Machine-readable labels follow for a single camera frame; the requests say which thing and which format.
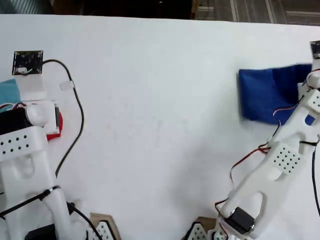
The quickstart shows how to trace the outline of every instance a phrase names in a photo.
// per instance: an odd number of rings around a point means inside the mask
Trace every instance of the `hole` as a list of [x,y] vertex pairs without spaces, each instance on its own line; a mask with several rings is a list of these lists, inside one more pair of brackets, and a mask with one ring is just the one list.
[[313,117],[313,116],[311,116],[310,114],[308,114],[308,115],[305,117],[304,122],[305,122],[305,124],[307,124],[308,126],[311,126],[311,125],[314,123],[315,120],[316,120],[315,117]]

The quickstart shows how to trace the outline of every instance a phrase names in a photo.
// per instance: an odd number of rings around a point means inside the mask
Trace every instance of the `red object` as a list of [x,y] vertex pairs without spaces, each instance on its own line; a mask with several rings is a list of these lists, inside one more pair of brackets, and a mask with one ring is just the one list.
[[60,125],[59,125],[59,133],[57,133],[57,134],[48,134],[48,135],[46,136],[46,139],[47,139],[48,141],[50,141],[50,140],[52,140],[52,139],[60,138],[60,136],[61,136],[62,128],[63,128],[63,125],[64,125],[64,120],[63,120],[63,118],[62,118],[61,112],[59,112],[59,122],[60,122]]

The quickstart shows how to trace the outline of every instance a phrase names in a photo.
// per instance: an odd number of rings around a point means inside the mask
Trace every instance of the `teal object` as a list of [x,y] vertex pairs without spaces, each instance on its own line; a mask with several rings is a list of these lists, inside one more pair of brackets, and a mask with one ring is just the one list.
[[[0,105],[6,103],[19,103],[20,91],[15,79],[0,82]],[[11,106],[6,106],[0,109],[0,113],[11,109]]]

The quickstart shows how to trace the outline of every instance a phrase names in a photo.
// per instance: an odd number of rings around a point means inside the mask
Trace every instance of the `white cable clip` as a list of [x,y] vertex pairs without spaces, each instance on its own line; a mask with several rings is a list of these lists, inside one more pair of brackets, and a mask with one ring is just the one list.
[[59,84],[61,91],[65,92],[67,90],[73,89],[75,87],[74,81],[64,81]]

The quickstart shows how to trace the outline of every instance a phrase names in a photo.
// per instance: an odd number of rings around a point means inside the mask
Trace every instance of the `small circuit board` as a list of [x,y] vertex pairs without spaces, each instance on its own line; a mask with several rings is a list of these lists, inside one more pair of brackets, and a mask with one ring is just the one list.
[[15,51],[12,75],[41,74],[44,51]]
[[311,41],[310,45],[313,59],[320,59],[320,41]]

